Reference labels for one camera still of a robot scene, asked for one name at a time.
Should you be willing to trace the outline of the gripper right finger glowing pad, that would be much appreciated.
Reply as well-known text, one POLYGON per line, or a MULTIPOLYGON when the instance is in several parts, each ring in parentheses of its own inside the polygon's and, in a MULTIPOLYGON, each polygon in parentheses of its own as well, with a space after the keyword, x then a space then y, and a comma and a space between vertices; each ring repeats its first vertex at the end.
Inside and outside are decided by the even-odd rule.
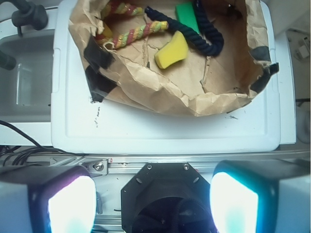
POLYGON ((309 233, 311 163, 223 160, 214 169, 209 199, 220 233, 309 233))

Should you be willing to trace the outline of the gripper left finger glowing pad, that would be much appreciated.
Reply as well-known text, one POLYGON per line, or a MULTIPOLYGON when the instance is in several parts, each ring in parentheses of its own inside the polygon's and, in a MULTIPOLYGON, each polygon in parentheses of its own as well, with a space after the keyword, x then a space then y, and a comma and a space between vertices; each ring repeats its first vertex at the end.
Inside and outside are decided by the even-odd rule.
POLYGON ((3 166, 2 233, 90 233, 96 185, 83 166, 3 166))

